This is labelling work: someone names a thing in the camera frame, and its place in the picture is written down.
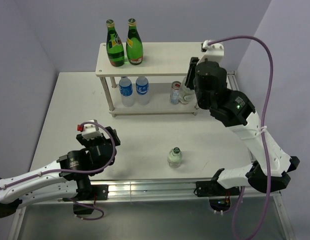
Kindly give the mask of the clear soda bottle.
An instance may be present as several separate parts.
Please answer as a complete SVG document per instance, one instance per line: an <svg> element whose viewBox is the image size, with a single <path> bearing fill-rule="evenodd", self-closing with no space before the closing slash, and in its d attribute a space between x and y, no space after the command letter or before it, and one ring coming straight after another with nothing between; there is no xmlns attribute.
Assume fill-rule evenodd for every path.
<svg viewBox="0 0 310 240"><path fill-rule="evenodd" d="M182 151L179 147L174 147L170 150L167 156L167 163L171 168L178 168L183 159Z"/></svg>
<svg viewBox="0 0 310 240"><path fill-rule="evenodd" d="M178 100L184 105L190 103L195 97L195 91L186 87L186 80L187 77L185 76L181 82L178 93Z"/></svg>

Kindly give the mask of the blue label water bottle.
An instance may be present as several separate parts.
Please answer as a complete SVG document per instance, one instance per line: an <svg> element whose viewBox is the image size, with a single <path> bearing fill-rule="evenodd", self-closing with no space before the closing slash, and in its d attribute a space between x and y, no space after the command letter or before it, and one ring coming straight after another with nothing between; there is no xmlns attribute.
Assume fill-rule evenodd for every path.
<svg viewBox="0 0 310 240"><path fill-rule="evenodd" d="M121 95L122 104L125 107L132 107L134 105L134 96L133 96L133 85L131 80L122 76L119 81L119 91Z"/></svg>
<svg viewBox="0 0 310 240"><path fill-rule="evenodd" d="M145 76L139 76L135 81L137 102L145 106L150 102L149 81Z"/></svg>

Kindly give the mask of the green glass bottle front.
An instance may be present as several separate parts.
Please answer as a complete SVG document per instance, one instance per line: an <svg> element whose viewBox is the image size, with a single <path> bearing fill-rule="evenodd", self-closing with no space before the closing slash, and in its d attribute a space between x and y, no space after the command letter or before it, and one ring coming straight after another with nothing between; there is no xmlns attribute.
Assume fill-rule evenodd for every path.
<svg viewBox="0 0 310 240"><path fill-rule="evenodd" d="M129 63L132 65L139 65L143 61L143 43L137 30L137 22L134 18L128 20L126 55Z"/></svg>

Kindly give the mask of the green glass bottle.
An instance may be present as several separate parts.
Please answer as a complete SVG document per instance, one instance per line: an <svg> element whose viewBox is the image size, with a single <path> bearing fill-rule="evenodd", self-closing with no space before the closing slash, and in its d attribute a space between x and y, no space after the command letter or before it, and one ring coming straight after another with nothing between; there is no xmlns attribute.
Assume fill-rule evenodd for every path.
<svg viewBox="0 0 310 240"><path fill-rule="evenodd" d="M129 63L132 65L139 65L143 61L143 43L137 30L137 22L134 18L128 20L126 55Z"/></svg>
<svg viewBox="0 0 310 240"><path fill-rule="evenodd" d="M106 53L108 59L112 66L120 67L125 63L125 52L122 41L115 29L115 23L112 19L106 21L106 26Z"/></svg>

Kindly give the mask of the clear soda bottle front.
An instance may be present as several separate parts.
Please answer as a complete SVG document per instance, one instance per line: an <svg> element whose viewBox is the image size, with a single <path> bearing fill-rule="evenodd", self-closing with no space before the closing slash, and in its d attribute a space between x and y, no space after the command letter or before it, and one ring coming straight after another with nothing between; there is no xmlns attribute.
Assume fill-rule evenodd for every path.
<svg viewBox="0 0 310 240"><path fill-rule="evenodd" d="M182 151L179 147L174 147L170 150L167 156L167 163L171 168L178 168L183 159Z"/></svg>

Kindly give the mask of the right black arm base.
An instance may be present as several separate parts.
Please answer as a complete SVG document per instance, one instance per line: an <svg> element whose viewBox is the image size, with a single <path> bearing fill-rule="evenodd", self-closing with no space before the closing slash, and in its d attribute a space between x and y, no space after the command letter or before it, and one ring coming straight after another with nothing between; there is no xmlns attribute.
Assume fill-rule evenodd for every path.
<svg viewBox="0 0 310 240"><path fill-rule="evenodd" d="M199 198L209 198L209 205L214 211L225 212L231 208L231 197L240 195L240 189L225 189L214 181L197 181L193 194Z"/></svg>

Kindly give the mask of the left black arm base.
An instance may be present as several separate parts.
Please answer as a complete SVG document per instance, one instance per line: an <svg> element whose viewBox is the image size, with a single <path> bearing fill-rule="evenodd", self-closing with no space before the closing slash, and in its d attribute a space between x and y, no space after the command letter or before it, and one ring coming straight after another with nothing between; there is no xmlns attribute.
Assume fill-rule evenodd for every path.
<svg viewBox="0 0 310 240"><path fill-rule="evenodd" d="M80 203L81 200L74 198L63 198L64 202L73 203L72 209L74 217L81 221L96 221L104 217L105 213L102 209L97 207L97 201L106 201L108 199L109 186L107 184L93 185L92 191L82 201L92 201L92 203ZM98 217L87 217L94 211L101 213Z"/></svg>

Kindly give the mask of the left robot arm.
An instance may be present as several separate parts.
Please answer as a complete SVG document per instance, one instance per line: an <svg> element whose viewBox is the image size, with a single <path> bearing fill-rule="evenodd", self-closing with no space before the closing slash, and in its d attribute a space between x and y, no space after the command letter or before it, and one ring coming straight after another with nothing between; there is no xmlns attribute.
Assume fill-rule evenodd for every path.
<svg viewBox="0 0 310 240"><path fill-rule="evenodd" d="M0 219L48 200L90 200L94 196L90 177L114 164L116 147L121 144L115 129L100 130L91 123L79 126L76 140L82 149L69 151L37 170L0 178Z"/></svg>

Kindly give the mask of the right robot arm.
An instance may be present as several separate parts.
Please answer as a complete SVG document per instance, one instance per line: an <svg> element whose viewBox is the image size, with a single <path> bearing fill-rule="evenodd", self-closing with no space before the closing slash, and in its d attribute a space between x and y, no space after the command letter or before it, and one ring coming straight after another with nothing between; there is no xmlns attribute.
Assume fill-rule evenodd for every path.
<svg viewBox="0 0 310 240"><path fill-rule="evenodd" d="M199 197L238 195L239 187L252 187L266 193L286 189L289 172L297 169L300 160L285 153L262 125L249 98L241 91L227 87L227 71L217 62L192 57L186 86L195 91L197 105L235 133L255 157L247 166L220 168L209 181L196 182Z"/></svg>

